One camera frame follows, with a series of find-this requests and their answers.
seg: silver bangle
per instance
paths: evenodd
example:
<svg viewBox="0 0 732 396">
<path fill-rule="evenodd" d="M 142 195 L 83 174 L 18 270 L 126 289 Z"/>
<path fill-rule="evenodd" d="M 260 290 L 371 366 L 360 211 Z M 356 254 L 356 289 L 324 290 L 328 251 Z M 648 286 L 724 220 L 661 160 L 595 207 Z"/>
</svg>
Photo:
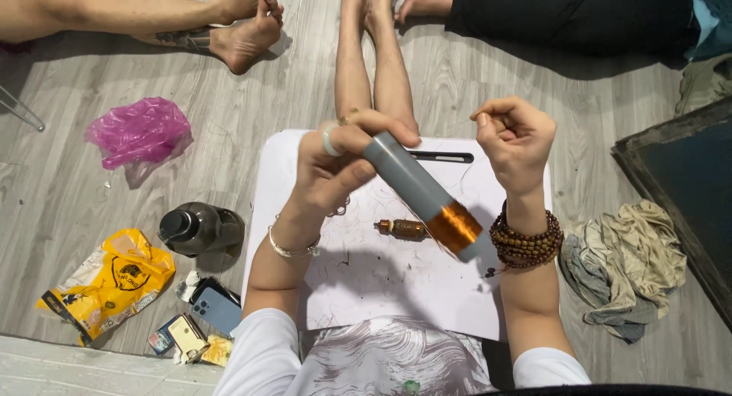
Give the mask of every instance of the silver bangle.
<svg viewBox="0 0 732 396">
<path fill-rule="evenodd" d="M 267 232 L 270 234 L 270 244 L 272 245 L 272 250 L 274 250 L 275 253 L 279 254 L 280 256 L 284 258 L 301 258 L 303 256 L 307 256 L 308 254 L 311 254 L 312 256 L 318 256 L 320 254 L 320 250 L 318 250 L 317 245 L 320 242 L 320 234 L 318 234 L 318 238 L 313 242 L 313 244 L 310 244 L 305 251 L 300 251 L 297 253 L 293 253 L 292 251 L 284 250 L 282 247 L 279 247 L 277 243 L 272 239 L 272 226 L 270 226 L 267 229 Z"/>
</svg>

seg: dark mat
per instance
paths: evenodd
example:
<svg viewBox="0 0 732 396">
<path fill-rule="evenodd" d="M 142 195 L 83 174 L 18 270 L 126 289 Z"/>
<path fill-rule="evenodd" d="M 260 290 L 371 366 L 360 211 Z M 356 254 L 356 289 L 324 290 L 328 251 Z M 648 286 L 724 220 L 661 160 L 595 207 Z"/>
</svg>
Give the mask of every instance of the dark mat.
<svg viewBox="0 0 732 396">
<path fill-rule="evenodd" d="M 732 330 L 732 98 L 623 138 L 613 157 L 671 216 L 689 267 Z"/>
</svg>

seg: crumpled cloth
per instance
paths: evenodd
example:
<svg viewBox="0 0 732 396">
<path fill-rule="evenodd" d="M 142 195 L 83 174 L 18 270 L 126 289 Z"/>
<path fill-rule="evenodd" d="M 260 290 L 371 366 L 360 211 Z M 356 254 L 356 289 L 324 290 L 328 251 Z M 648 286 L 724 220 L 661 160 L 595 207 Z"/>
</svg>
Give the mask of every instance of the crumpled cloth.
<svg viewBox="0 0 732 396">
<path fill-rule="evenodd" d="M 668 313 L 668 295 L 686 281 L 686 256 L 668 214 L 653 202 L 625 204 L 567 232 L 559 268 L 594 307 L 587 324 L 635 343 Z"/>
</svg>

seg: ring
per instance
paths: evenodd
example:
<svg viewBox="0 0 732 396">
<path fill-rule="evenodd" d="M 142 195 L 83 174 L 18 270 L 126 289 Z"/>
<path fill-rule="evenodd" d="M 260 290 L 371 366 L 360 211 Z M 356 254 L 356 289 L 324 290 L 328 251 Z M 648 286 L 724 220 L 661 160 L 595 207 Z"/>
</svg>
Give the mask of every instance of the ring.
<svg viewBox="0 0 732 396">
<path fill-rule="evenodd" d="M 338 127 L 338 124 L 332 122 L 332 123 L 329 123 L 327 126 L 325 126 L 325 128 L 321 132 L 321 136 L 323 137 L 323 147 L 325 148 L 326 153 L 328 153 L 329 155 L 331 155 L 333 157 L 339 157 L 339 156 L 343 155 L 343 153 L 337 152 L 333 148 L 333 144 L 331 144 L 331 142 L 330 142 L 330 133 L 336 127 Z"/>
<path fill-rule="evenodd" d="M 348 125 L 348 119 L 349 119 L 349 118 L 350 118 L 350 117 L 351 117 L 352 115 L 354 115 L 355 113 L 357 113 L 357 112 L 359 112 L 359 110 L 358 110 L 358 109 L 357 109 L 356 107 L 352 108 L 352 109 L 350 110 L 350 112 L 348 113 L 348 115 L 347 115 L 347 116 L 343 116 L 343 117 L 341 117 L 341 118 L 339 118 L 339 119 L 338 119 L 338 125 L 339 125 L 339 126 L 347 126 L 347 125 Z"/>
</svg>

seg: white shirt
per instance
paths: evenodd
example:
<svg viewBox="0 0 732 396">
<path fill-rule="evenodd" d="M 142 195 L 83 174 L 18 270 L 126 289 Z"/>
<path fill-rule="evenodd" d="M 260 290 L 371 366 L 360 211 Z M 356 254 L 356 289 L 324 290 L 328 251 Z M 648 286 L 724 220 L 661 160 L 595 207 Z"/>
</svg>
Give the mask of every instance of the white shirt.
<svg viewBox="0 0 732 396">
<path fill-rule="evenodd" d="M 480 347 L 408 317 L 377 317 L 323 335 L 304 363 L 295 323 L 281 310 L 252 313 L 232 335 L 216 396 L 407 394 L 416 383 L 419 396 L 495 390 Z M 553 348 L 518 356 L 513 376 L 517 388 L 590 384 L 576 359 Z"/>
</svg>

